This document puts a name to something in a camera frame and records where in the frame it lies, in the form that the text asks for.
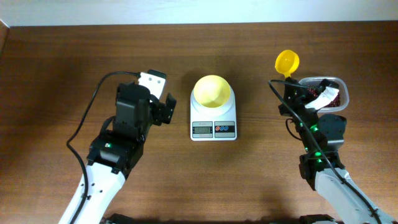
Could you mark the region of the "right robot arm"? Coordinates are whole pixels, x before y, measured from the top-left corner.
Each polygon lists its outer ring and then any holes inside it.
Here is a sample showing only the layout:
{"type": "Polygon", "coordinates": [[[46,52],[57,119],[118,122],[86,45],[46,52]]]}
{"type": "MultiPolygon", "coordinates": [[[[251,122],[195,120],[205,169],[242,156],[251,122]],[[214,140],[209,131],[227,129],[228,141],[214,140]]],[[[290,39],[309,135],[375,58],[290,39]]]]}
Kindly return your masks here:
{"type": "Polygon", "coordinates": [[[321,195],[344,223],[397,223],[353,182],[340,161],[346,118],[335,114],[333,100],[349,102],[346,84],[335,77],[286,78],[279,96],[282,116],[294,123],[305,154],[300,156],[300,174],[321,195]]]}

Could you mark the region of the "yellow plastic scoop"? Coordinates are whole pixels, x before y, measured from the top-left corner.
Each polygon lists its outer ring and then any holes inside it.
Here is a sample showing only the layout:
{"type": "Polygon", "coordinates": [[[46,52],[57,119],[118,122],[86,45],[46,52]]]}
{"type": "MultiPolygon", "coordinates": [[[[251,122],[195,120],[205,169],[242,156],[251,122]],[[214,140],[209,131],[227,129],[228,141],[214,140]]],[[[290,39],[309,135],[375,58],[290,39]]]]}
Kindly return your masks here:
{"type": "Polygon", "coordinates": [[[288,78],[296,71],[299,64],[299,56],[293,50],[284,50],[275,60],[275,70],[285,78],[288,78]]]}

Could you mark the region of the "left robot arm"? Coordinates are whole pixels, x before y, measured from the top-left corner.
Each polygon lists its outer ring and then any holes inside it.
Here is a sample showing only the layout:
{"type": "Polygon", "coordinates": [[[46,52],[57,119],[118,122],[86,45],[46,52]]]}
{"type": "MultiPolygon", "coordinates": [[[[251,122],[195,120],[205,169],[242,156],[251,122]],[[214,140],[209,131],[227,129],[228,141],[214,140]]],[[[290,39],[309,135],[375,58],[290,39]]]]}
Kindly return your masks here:
{"type": "Polygon", "coordinates": [[[169,124],[176,100],[159,101],[164,81],[120,84],[116,114],[106,119],[89,147],[83,175],[60,223],[99,223],[144,152],[152,125],[169,124]]]}

